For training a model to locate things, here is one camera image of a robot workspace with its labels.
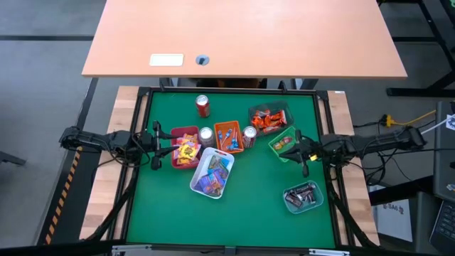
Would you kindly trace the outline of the dark green plastic bin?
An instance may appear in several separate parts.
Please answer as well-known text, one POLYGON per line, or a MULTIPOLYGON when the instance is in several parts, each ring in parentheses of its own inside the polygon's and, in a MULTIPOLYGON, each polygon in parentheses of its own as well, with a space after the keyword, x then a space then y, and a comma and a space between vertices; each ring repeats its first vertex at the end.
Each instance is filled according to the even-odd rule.
MULTIPOLYGON (((281 129, 277 132, 282 132, 283 130, 285 130, 286 128, 292 126, 294 124, 294 117, 291 113, 291 110, 289 108, 289 105, 287 104, 286 101, 275 101, 275 102, 268 102, 268 103, 264 103, 264 104, 260 104, 260 105, 255 105, 251 108, 248 109, 248 116, 249 116, 249 120, 250 120, 250 125, 252 126, 252 118, 254 117, 255 115, 255 112, 257 110, 260 110, 260 111, 264 111, 264 110, 270 110, 270 115, 274 115, 276 113, 278 113, 278 111, 280 110, 284 110, 285 113, 286 113, 286 118, 287 118, 287 123, 286 124, 283 124, 281 123, 280 121, 274 121, 274 126, 280 126, 281 129)), ((261 130, 257 130, 257 136, 259 137, 262 137, 262 136, 266 136, 266 135, 269 135, 269 134, 264 134, 263 133, 263 129, 261 130)))

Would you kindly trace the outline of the black metal stand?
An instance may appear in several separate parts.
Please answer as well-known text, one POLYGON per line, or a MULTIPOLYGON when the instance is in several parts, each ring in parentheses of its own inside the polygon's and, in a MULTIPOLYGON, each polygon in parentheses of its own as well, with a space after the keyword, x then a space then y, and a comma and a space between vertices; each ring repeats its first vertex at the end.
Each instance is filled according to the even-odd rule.
POLYGON ((424 88, 409 87, 388 87, 386 93, 390 97, 455 97, 455 89, 447 89, 448 86, 455 83, 455 48, 449 49, 442 34, 437 28, 428 8, 423 0, 376 0, 378 6, 384 3, 392 4, 416 4, 422 12, 432 36, 393 36, 394 43, 436 43, 444 53, 444 56, 451 70, 433 84, 424 88))

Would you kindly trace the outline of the white plastic bin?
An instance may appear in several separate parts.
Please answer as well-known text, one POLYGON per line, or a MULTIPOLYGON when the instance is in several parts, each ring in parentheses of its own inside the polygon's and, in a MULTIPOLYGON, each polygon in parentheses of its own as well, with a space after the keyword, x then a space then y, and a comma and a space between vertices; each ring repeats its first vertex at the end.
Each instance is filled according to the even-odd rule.
POLYGON ((234 162, 232 154, 206 148, 191 179, 190 189, 209 198, 221 198, 234 162))

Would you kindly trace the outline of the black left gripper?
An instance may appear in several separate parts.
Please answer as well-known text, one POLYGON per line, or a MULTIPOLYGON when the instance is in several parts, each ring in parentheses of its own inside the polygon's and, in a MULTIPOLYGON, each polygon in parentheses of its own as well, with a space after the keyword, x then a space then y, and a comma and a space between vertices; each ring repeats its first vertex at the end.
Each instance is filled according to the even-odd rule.
POLYGON ((153 121, 153 132, 143 131, 140 136, 141 146, 144 153, 148 156, 152 170, 161 168, 161 159, 169 153, 175 151, 179 146, 161 148, 160 139, 177 139, 178 136, 167 134, 161 131, 161 124, 153 121))

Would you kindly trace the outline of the orange plastic basket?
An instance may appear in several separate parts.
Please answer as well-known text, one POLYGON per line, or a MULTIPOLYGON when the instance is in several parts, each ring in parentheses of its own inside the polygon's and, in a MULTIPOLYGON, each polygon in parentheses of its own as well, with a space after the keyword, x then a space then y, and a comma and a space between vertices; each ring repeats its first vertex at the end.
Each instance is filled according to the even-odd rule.
POLYGON ((218 130, 221 130, 223 133, 223 138, 225 138, 225 133, 232 128, 232 134, 230 137, 227 139, 227 141, 222 145, 221 151, 225 151, 230 154, 237 154, 241 153, 245 150, 243 143, 242 143, 242 132, 240 130, 239 122, 238 121, 230 121, 230 122, 219 122, 214 124, 214 132, 215 132, 215 138, 216 138, 216 143, 218 147, 218 130), (228 151, 227 147, 231 145, 233 142, 238 143, 238 148, 239 150, 235 151, 228 151))

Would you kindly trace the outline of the silver Diet Coke can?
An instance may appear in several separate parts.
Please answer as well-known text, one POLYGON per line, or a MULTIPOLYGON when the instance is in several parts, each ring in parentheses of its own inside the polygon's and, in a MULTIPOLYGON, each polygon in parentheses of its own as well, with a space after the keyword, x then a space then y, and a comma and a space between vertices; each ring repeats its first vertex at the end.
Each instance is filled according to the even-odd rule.
POLYGON ((204 147, 214 147, 215 135, 213 130, 209 127, 203 127, 198 134, 199 142, 204 147))

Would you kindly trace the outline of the black keyboard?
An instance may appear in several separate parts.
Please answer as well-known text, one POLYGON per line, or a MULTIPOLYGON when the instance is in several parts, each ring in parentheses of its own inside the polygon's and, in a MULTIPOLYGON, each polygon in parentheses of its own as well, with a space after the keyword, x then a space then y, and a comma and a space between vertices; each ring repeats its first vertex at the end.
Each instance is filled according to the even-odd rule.
POLYGON ((455 256, 455 203, 442 201, 429 242, 440 253, 455 256))

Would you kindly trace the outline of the black computer case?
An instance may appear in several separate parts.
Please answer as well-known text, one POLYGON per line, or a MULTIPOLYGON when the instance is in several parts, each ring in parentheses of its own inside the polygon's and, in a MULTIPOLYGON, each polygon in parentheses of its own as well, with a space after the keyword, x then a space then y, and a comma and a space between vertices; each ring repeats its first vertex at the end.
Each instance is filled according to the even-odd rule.
POLYGON ((455 101, 437 103, 434 130, 434 194, 455 203, 455 101))

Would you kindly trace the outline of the teal plastic bin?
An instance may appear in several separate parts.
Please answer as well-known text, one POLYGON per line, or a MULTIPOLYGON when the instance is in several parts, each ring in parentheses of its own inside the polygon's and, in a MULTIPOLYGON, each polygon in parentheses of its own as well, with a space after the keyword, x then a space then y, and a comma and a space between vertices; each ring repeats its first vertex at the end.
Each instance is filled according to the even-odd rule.
POLYGON ((287 209, 289 210, 290 213, 293 213, 293 214, 300 214, 300 213, 303 213, 303 212, 306 212, 308 210, 312 210, 314 208, 317 208, 319 206, 321 206, 324 202, 324 198, 323 198, 323 194, 321 192, 321 189, 319 188, 318 184, 314 181, 307 181, 307 182, 304 182, 304 183, 301 183, 299 185, 296 185, 296 186, 292 186, 291 188, 287 188, 284 190, 283 194, 282 194, 282 197, 283 197, 283 200, 284 200, 284 204, 285 206, 287 207, 287 209), (288 191, 295 191, 296 192, 296 189, 299 188, 299 187, 302 187, 302 186, 305 186, 306 184, 309 184, 309 183, 313 183, 316 187, 315 189, 313 190, 313 195, 314 195, 314 198, 316 199, 316 202, 314 204, 309 204, 307 203, 305 200, 304 200, 304 197, 308 194, 308 193, 304 193, 304 194, 300 194, 301 196, 301 201, 303 203, 303 206, 300 207, 300 208, 296 208, 294 207, 292 204, 288 203, 286 200, 285 200, 285 195, 288 194, 288 191))

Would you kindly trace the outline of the yellow candy bag black print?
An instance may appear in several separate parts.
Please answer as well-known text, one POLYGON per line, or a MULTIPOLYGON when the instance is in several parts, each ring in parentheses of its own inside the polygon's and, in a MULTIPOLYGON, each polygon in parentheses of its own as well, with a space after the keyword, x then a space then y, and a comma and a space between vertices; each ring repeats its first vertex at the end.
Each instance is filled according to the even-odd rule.
POLYGON ((182 144, 178 149, 178 158, 194 160, 199 151, 200 151, 200 144, 194 144, 192 142, 189 142, 187 144, 182 144))

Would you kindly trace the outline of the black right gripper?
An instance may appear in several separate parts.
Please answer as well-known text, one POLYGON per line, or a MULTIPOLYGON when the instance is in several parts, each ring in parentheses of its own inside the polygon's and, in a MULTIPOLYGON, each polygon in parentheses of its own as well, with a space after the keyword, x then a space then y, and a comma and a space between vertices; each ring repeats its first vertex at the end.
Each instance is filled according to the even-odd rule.
POLYGON ((295 131, 295 137, 291 138, 293 140, 286 144, 286 148, 290 150, 280 153, 279 157, 292 161, 301 161, 302 174, 304 178, 307 178, 309 176, 307 161, 310 160, 310 156, 314 154, 316 154, 318 158, 321 157, 323 149, 322 144, 303 135, 300 129, 297 129, 295 131))

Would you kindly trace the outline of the black furniture foot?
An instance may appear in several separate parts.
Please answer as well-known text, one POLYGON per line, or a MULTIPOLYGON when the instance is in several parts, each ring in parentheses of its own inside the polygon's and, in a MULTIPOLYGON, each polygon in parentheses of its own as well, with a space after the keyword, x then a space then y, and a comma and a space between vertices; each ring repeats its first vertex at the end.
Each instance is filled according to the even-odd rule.
POLYGON ((0 151, 0 164, 2 163, 10 163, 15 164, 17 166, 23 166, 26 163, 26 160, 0 151))

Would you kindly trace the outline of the white rectangular desk plate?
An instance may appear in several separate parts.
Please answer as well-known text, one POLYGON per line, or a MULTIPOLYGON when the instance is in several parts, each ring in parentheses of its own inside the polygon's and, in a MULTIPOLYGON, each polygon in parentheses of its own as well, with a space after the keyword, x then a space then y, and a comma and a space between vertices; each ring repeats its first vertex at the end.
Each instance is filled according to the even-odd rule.
POLYGON ((182 53, 154 53, 151 54, 149 65, 151 67, 179 67, 184 62, 182 53))

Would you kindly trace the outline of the green plastic basket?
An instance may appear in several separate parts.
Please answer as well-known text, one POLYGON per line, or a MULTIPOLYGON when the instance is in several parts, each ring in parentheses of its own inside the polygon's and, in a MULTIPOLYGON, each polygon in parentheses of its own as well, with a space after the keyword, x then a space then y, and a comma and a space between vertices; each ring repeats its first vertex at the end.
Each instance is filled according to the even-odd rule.
POLYGON ((290 126, 273 138, 268 145, 280 161, 297 162, 299 158, 296 150, 302 145, 302 139, 296 137, 295 126, 290 126))

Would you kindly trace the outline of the dark red plastic bin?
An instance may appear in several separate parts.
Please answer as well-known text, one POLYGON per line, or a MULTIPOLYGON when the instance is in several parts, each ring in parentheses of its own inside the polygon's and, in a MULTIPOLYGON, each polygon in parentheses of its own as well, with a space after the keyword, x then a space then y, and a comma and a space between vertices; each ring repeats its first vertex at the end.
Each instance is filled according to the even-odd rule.
MULTIPOLYGON (((196 126, 177 127, 177 128, 173 128, 171 130, 171 134, 178 136, 178 138, 179 137, 184 137, 184 134, 198 134, 198 133, 199 133, 199 128, 197 128, 196 126)), ((172 146, 175 146, 176 140, 177 139, 172 139, 171 140, 171 145, 172 146)), ((198 163, 200 161, 200 156, 201 156, 201 152, 202 152, 202 145, 201 144, 200 144, 200 151, 196 155, 196 158, 194 160, 192 160, 193 162, 191 164, 189 164, 189 165, 178 165, 176 163, 177 159, 178 159, 178 149, 176 149, 175 151, 172 152, 171 165, 174 168, 176 168, 176 169, 192 169, 192 168, 197 167, 197 165, 198 165, 198 163)))

